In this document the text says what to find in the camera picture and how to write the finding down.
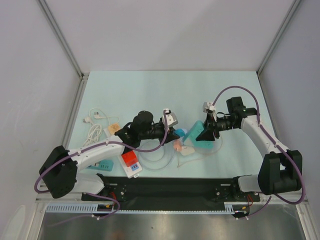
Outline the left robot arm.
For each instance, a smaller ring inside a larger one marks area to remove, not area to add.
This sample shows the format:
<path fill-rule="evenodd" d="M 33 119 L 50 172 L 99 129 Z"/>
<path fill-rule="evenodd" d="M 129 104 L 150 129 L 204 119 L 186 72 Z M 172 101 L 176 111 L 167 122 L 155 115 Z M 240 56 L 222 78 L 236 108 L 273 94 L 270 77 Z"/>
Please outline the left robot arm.
<path fill-rule="evenodd" d="M 179 139 L 174 126 L 178 119 L 174 112 L 165 108 L 159 122 L 154 122 L 153 114 L 140 111 L 131 122 L 105 140 L 76 148 L 55 147 L 39 170 L 34 183 L 38 194 L 50 193 L 54 199 L 69 193 L 87 193 L 99 200 L 110 195 L 110 187 L 98 174 L 81 173 L 82 170 L 101 160 L 126 155 L 130 152 L 152 153 L 163 145 Z M 158 146 L 143 150 L 141 141 L 158 140 Z"/>

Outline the pink charger plug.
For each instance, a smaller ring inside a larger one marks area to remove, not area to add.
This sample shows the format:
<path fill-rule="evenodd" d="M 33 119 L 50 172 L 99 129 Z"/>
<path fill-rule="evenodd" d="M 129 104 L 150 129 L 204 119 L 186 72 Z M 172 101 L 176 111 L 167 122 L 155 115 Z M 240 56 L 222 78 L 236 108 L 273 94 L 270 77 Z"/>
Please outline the pink charger plug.
<path fill-rule="evenodd" d="M 179 139 L 176 139 L 173 142 L 173 148 L 177 152 L 181 152 L 182 151 L 182 143 L 181 143 L 181 141 Z"/>

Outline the white square charger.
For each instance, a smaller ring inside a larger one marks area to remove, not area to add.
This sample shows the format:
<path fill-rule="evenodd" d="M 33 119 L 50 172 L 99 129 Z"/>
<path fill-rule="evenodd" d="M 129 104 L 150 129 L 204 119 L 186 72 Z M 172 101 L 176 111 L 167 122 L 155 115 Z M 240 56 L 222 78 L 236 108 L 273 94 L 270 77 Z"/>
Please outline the white square charger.
<path fill-rule="evenodd" d="M 191 155 L 195 152 L 195 149 L 192 147 L 192 146 L 185 146 L 183 145 L 181 147 L 181 151 L 180 151 L 180 154 L 182 156 L 188 156 L 188 155 Z"/>

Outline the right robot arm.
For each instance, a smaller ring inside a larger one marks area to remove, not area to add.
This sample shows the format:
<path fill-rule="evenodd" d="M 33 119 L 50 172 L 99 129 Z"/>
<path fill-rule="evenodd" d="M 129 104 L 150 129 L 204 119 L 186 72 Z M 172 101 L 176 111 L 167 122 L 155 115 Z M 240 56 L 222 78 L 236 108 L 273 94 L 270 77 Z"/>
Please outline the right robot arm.
<path fill-rule="evenodd" d="M 256 108 L 247 108 L 241 97 L 226 101 L 228 114 L 218 117 L 212 102 L 202 106 L 206 118 L 203 131 L 196 141 L 215 141 L 222 131 L 242 130 L 254 143 L 263 158 L 257 175 L 237 177 L 237 184 L 230 188 L 231 196 L 242 201 L 249 192 L 275 195 L 299 191 L 302 188 L 302 155 L 297 150 L 289 150 L 273 136 L 259 120 Z"/>

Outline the blue square plug adapter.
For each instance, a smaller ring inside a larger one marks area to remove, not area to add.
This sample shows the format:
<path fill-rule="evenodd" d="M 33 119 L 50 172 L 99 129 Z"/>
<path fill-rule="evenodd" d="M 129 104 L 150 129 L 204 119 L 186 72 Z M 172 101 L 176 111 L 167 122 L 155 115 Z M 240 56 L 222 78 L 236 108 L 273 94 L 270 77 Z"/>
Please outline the blue square plug adapter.
<path fill-rule="evenodd" d="M 178 128 L 174 131 L 176 135 L 178 135 L 180 138 L 184 137 L 187 134 L 188 130 L 185 128 Z"/>

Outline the wooden tan plug adapter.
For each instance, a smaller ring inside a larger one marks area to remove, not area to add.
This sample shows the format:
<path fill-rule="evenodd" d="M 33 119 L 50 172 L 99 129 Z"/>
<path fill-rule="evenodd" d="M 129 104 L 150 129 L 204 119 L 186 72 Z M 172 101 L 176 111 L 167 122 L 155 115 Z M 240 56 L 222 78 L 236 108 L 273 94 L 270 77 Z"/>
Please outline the wooden tan plug adapter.
<path fill-rule="evenodd" d="M 119 131 L 121 129 L 121 126 L 116 122 L 116 123 L 109 125 L 107 127 L 107 129 L 111 135 L 114 135 L 117 131 Z"/>

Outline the teal triangular power strip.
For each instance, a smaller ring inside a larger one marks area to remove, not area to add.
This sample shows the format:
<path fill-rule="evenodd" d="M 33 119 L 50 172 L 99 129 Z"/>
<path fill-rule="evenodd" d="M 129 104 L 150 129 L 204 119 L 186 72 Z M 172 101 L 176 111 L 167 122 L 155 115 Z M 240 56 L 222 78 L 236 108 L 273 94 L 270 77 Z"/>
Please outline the teal triangular power strip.
<path fill-rule="evenodd" d="M 196 138 L 203 132 L 204 124 L 202 121 L 197 120 L 191 129 L 184 135 L 182 143 L 184 146 L 201 148 L 201 149 L 212 149 L 214 147 L 212 141 L 197 141 Z"/>

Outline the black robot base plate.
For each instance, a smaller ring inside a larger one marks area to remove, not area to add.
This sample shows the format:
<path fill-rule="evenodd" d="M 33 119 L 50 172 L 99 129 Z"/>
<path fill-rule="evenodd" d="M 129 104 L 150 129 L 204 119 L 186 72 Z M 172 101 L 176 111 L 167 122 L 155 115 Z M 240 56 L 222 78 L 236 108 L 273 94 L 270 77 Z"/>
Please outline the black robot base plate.
<path fill-rule="evenodd" d="M 226 202 L 260 201 L 255 192 L 242 192 L 236 178 L 164 178 L 104 176 L 105 188 L 83 201 L 115 197 L 127 211 L 219 211 Z"/>

